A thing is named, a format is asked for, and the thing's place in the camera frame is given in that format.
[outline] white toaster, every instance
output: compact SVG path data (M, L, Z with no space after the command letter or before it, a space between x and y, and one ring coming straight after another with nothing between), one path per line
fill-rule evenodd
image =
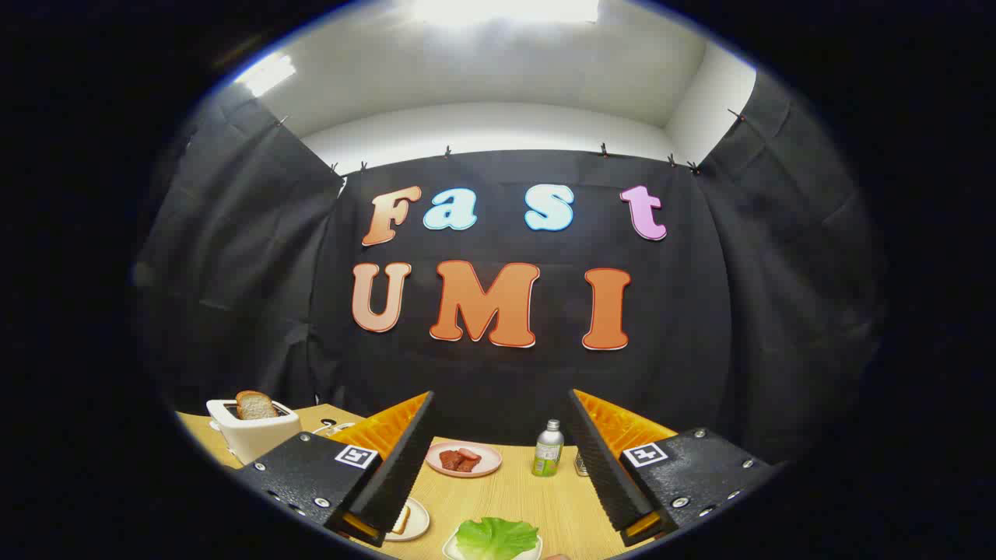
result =
M207 411L225 436L228 449L242 462L249 464L277 445L294 437L301 430L297 413L276 401L274 419L240 420L232 401L208 401Z

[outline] white wall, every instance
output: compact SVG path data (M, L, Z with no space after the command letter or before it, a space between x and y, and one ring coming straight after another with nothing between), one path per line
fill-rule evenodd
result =
M743 111L756 79L750 65L707 43L702 65L664 128L674 141L674 158L701 163L736 121L726 110Z
M467 103L383 113L302 139L336 173L398 161L497 149L575 149L667 159L664 130L578 109L532 104Z
M496 149L574 149L667 160L702 160L729 130L754 90L757 72L707 43L702 64L671 121L660 129L579 109L511 103L465 103L382 113L302 139L346 174L431 155Z

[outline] bread slice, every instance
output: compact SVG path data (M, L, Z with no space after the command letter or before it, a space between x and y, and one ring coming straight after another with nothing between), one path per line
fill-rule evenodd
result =
M397 521L394 521L394 527L390 532L395 535L399 535L404 532L404 527L408 524L408 516L411 515L411 508L408 504L405 504L401 509L401 514L397 516Z
M258 391L243 391L235 396L235 412L240 420L274 419L279 416L273 401Z

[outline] ceiling light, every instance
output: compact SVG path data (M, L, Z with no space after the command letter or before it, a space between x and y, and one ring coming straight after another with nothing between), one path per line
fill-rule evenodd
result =
M293 76L295 72L297 70L291 64L291 57L282 57L274 53L243 72L235 82L245 84L252 95L258 98Z
M596 22L599 0L415 0L415 18L448 25L493 19Z

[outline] orange letter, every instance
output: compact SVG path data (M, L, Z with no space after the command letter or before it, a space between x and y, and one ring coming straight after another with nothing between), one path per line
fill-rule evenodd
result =
M589 350L621 350L629 344L623 332L623 290L629 274L615 268L593 268L585 273L592 285L592 328L581 339Z
M394 230L390 228L390 221L394 220L395 224L402 225L404 218L408 216L408 201L415 202L421 197L422 189L417 186L376 196L373 199L371 230L364 237L363 246L370 247L394 239Z
M429 329L429 336L450 342L460 340L463 331L456 326L456 313L459 311L463 315L464 326L470 331L470 339L477 342L497 313L498 324L488 335L491 344L513 348L529 348L536 344L536 336L529 330L533 282L540 277L540 269L535 265L521 262L506 264L487 294L469 262L441 262L436 271L442 276L442 296L439 321Z
M379 268L375 264L363 263L353 267L357 281L353 285L353 319L357 324L374 333L385 333L394 328L401 315L401 292L404 290L404 277L411 274L411 265L406 262L392 262L384 267L387 274L387 303L383 313L371 311L371 289Z

